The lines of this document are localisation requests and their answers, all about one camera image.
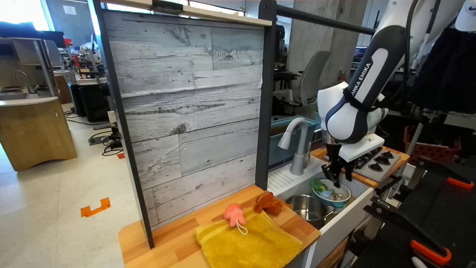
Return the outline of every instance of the gray wood plank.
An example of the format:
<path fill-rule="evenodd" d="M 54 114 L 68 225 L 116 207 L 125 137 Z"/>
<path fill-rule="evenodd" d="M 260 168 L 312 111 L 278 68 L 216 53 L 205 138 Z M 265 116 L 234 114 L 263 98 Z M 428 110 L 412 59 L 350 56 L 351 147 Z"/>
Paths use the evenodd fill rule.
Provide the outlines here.
<path fill-rule="evenodd" d="M 251 155 L 257 147 L 257 120 L 242 120 L 180 134 L 181 174 L 187 175 Z"/>
<path fill-rule="evenodd" d="M 149 208 L 155 208 L 155 196 L 153 196 L 153 187 L 144 189 L 144 202 Z"/>
<path fill-rule="evenodd" d="M 208 71 L 202 68 L 201 71 L 196 71 L 193 70 L 193 67 L 189 67 L 189 62 L 184 64 L 184 67 L 178 68 L 162 68 L 165 71 L 158 71 L 158 68 L 147 64 L 134 64 L 134 61 L 128 62 L 128 67 L 117 65 L 119 85 L 120 88 L 128 88 L 123 91 L 122 97 L 129 98 L 162 92 L 223 88 L 248 82 L 259 82 L 262 77 L 260 65 L 245 65 L 229 70 Z"/>
<path fill-rule="evenodd" d="M 158 217 L 164 223 L 170 222 L 251 184 L 254 161 L 256 155 L 250 155 L 156 187 Z"/>
<path fill-rule="evenodd" d="M 125 101 L 134 141 L 177 132 L 196 131 L 223 123 L 257 119 L 257 89 L 216 89 L 207 94 L 177 94 Z"/>
<path fill-rule="evenodd" d="M 176 24 L 158 24 L 156 21 L 128 19 L 125 16 L 112 18 L 110 22 L 115 27 L 109 28 L 107 34 L 116 41 L 156 43 L 164 47 L 210 47 L 210 27 L 190 25 L 180 19 L 176 19 Z"/>
<path fill-rule="evenodd" d="M 178 135 L 132 143 L 143 189 L 181 177 Z"/>
<path fill-rule="evenodd" d="M 241 85 L 208 88 L 196 92 L 167 92 L 149 94 L 131 98 L 123 98 L 126 113 L 141 113 L 150 110 L 170 110 L 171 107 L 181 105 L 183 103 L 199 103 L 204 100 L 225 101 L 225 100 L 247 100 L 260 97 L 260 80 L 244 82 Z"/>
<path fill-rule="evenodd" d="M 213 67 L 235 68 L 260 65 L 263 61 L 263 38 L 260 31 L 213 28 Z"/>
<path fill-rule="evenodd" d="M 159 225 L 159 216 L 158 216 L 158 210 L 155 207 L 150 207 L 147 210 L 147 216 L 149 216 L 150 226 L 158 226 Z"/>

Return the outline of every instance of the red object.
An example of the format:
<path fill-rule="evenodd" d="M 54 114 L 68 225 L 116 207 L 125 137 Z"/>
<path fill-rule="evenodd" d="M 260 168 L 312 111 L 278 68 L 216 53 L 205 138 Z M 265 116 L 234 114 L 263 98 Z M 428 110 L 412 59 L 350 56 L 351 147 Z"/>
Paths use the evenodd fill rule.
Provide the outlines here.
<path fill-rule="evenodd" d="M 278 216 L 283 210 L 283 202 L 275 198 L 272 192 L 266 190 L 256 198 L 253 210 L 256 213 L 262 213 L 265 210 L 268 214 Z"/>
<path fill-rule="evenodd" d="M 463 180 L 457 180 L 454 177 L 448 177 L 446 183 L 451 184 L 451 186 L 464 189 L 464 190 L 473 190 L 474 189 L 474 183 L 473 181 L 467 183 L 467 181 L 463 181 Z"/>
<path fill-rule="evenodd" d="M 64 37 L 62 41 L 64 41 L 64 46 L 65 46 L 65 47 L 73 46 L 73 40 L 68 38 L 68 37 Z"/>
<path fill-rule="evenodd" d="M 73 59 L 74 65 L 76 65 L 77 70 L 79 70 L 79 68 L 80 68 L 80 62 L 79 62 L 77 53 L 71 55 L 71 59 Z"/>
<path fill-rule="evenodd" d="M 428 262 L 436 263 L 437 266 L 449 266 L 449 262 L 452 259 L 452 253 L 448 248 L 445 248 L 446 254 L 442 256 L 416 239 L 411 241 L 411 247 L 418 256 L 421 256 L 422 259 L 427 259 Z"/>
<path fill-rule="evenodd" d="M 406 149 L 412 141 L 414 132 L 415 132 L 415 126 L 405 126 L 403 143 Z M 428 143 L 416 143 L 412 152 L 411 162 L 419 156 L 428 158 L 434 162 L 452 162 L 455 155 L 460 153 L 460 150 L 461 150 L 460 140 L 455 140 L 452 147 L 428 144 Z"/>

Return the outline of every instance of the cable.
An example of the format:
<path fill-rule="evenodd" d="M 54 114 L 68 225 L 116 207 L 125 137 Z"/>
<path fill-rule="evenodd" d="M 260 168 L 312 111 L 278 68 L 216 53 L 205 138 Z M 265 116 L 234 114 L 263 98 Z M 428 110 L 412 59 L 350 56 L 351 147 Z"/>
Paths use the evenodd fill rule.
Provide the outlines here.
<path fill-rule="evenodd" d="M 82 123 L 82 125 L 101 125 L 101 123 L 104 123 L 104 122 L 74 120 L 74 119 L 71 119 L 71 117 L 79 117 L 79 116 L 77 116 L 77 114 L 68 114 L 65 119 L 67 119 L 68 122 Z"/>
<path fill-rule="evenodd" d="M 88 141 L 89 141 L 89 146 L 94 146 L 94 144 L 98 144 L 98 143 L 103 143 L 104 144 L 104 140 L 107 140 L 109 137 L 112 135 L 110 131 L 101 131 L 101 132 L 95 132 L 92 134 Z"/>
<path fill-rule="evenodd" d="M 119 155 L 120 152 L 123 152 L 122 147 L 106 146 L 101 155 L 103 156 L 115 156 L 115 155 Z"/>

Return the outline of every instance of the yellow towel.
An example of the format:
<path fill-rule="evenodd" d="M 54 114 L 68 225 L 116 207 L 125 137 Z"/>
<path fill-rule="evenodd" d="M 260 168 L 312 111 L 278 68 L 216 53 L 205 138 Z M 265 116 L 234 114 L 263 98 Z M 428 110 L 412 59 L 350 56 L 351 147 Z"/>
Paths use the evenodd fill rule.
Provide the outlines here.
<path fill-rule="evenodd" d="M 213 268 L 280 268 L 293 260 L 302 241 L 284 232 L 266 213 L 245 211 L 247 235 L 219 220 L 196 228 L 196 239 Z"/>

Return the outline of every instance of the floor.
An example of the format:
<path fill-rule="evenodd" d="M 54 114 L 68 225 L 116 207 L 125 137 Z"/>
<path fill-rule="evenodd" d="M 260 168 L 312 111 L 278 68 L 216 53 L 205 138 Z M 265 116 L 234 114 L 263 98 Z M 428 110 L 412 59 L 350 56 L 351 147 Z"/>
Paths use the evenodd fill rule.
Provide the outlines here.
<path fill-rule="evenodd" d="M 70 122 L 77 158 L 12 170 L 0 146 L 0 266 L 123 266 L 117 232 L 138 220 L 126 159 L 89 146 L 91 125 Z M 109 196 L 92 217 L 80 208 Z"/>

